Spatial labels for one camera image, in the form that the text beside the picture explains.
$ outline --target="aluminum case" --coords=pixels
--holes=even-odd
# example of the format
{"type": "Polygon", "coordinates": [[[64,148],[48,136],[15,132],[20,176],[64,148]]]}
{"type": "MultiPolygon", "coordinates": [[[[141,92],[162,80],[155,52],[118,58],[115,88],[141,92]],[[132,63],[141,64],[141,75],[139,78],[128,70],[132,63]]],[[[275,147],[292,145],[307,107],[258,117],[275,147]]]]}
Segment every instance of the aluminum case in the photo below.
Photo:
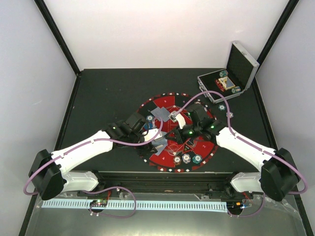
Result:
{"type": "MultiPolygon", "coordinates": [[[[239,41],[233,41],[227,66],[215,72],[200,75],[197,77],[199,88],[201,91],[214,90],[222,94],[226,99],[241,95],[252,84],[255,74],[259,68],[259,63],[249,54],[249,52],[241,45],[239,41]],[[241,91],[239,93],[232,93],[231,89],[221,91],[215,83],[219,79],[220,72],[227,70],[228,77],[232,80],[235,86],[239,86],[241,91]]],[[[215,94],[207,93],[212,103],[222,102],[223,99],[215,94]]]]}

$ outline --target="case lid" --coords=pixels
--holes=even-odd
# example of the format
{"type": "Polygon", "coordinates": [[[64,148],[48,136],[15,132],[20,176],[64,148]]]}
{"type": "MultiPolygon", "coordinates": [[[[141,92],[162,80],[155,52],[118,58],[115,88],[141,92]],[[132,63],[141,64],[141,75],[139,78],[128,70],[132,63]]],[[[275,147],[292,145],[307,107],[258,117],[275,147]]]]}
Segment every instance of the case lid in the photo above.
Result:
{"type": "Polygon", "coordinates": [[[232,79],[240,82],[241,88],[247,90],[255,77],[259,63],[248,53],[239,41],[232,42],[226,69],[232,79]]]}

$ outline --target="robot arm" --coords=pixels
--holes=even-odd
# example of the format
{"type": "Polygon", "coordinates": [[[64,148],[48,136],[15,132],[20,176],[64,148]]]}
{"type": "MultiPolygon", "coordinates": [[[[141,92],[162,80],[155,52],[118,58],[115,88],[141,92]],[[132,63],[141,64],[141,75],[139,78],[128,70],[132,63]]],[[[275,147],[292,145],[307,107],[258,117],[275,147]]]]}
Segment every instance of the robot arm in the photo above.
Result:
{"type": "Polygon", "coordinates": [[[201,136],[251,163],[258,172],[236,174],[230,182],[236,191],[265,192],[273,200],[281,201],[299,182],[300,178],[288,166],[265,154],[272,153],[289,162],[292,157],[287,150],[265,147],[233,129],[232,134],[221,121],[210,118],[201,104],[192,104],[187,111],[193,124],[183,124],[181,114],[172,113],[170,118],[178,121],[179,126],[165,137],[182,144],[188,138],[201,136]]]}
{"type": "MultiPolygon", "coordinates": [[[[94,190],[99,184],[95,173],[71,172],[71,170],[103,152],[124,147],[124,144],[115,144],[110,140],[127,143],[149,141],[158,133],[158,129],[151,129],[143,133],[145,123],[144,117],[134,113],[126,121],[109,124],[104,130],[98,131],[75,145],[52,153],[48,153],[47,150],[40,151],[31,167],[30,177],[45,163],[60,157],[39,172],[32,180],[42,200],[51,199],[66,191],[94,190]]],[[[159,138],[161,138],[161,135],[157,135],[155,140],[159,138]]],[[[149,143],[138,147],[137,151],[140,154],[146,154],[148,152],[155,153],[157,150],[149,143]]]]}

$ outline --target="red circular board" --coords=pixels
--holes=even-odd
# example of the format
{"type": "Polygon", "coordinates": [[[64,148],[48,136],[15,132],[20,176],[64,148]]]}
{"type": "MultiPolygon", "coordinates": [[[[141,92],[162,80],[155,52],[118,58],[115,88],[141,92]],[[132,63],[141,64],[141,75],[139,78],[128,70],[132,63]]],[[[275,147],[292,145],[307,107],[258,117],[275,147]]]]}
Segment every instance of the red circular board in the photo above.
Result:
{"type": "MultiPolygon", "coordinates": [[[[152,117],[154,117],[151,111],[155,108],[164,107],[171,113],[172,111],[178,111],[190,99],[191,96],[185,93],[164,93],[150,98],[141,105],[137,112],[146,117],[150,122],[152,117]]],[[[207,105],[203,103],[201,104],[207,109],[208,115],[213,117],[210,110],[207,108],[207,105]]],[[[181,112],[181,114],[185,118],[186,124],[192,124],[192,121],[188,117],[187,111],[185,109],[181,112]]],[[[156,127],[159,127],[160,122],[156,121],[155,125],[156,127]]],[[[162,132],[168,133],[177,125],[177,122],[173,122],[169,119],[167,122],[163,123],[162,132]]],[[[174,141],[167,140],[167,146],[159,155],[150,154],[148,156],[141,156],[141,158],[143,158],[144,162],[147,162],[151,166],[156,166],[157,169],[162,172],[183,173],[195,171],[199,167],[205,165],[212,158],[218,148],[218,146],[212,142],[200,140],[202,140],[201,137],[196,139],[188,139],[184,144],[177,144],[174,141]],[[183,159],[183,155],[185,155],[186,158],[188,157],[187,154],[190,157],[190,162],[187,160],[184,161],[183,159]],[[202,157],[202,160],[198,163],[193,162],[193,157],[196,155],[200,155],[202,157]],[[179,164],[177,162],[177,165],[174,164],[175,156],[177,157],[176,161],[179,161],[178,157],[180,157],[180,162],[179,164]]]]}

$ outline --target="black table surface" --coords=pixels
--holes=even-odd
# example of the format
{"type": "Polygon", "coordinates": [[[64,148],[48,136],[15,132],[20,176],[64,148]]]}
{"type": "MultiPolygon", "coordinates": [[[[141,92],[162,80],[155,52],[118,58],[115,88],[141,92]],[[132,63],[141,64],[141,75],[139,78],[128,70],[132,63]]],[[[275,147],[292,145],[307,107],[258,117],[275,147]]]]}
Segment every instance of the black table surface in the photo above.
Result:
{"type": "MultiPolygon", "coordinates": [[[[82,141],[107,123],[128,118],[140,105],[154,95],[183,92],[195,95],[200,92],[197,76],[216,68],[185,69],[85,69],[74,100],[62,141],[62,148],[82,141]]],[[[212,104],[204,96],[212,113],[226,120],[226,110],[212,104]]],[[[268,146],[268,139],[252,88],[228,100],[234,117],[232,127],[246,137],[268,146]]],[[[145,163],[131,147],[118,148],[102,153],[75,168],[76,171],[101,172],[158,172],[155,166],[145,163]]],[[[254,172],[256,169],[236,154],[219,147],[204,172],[254,172]]]]}

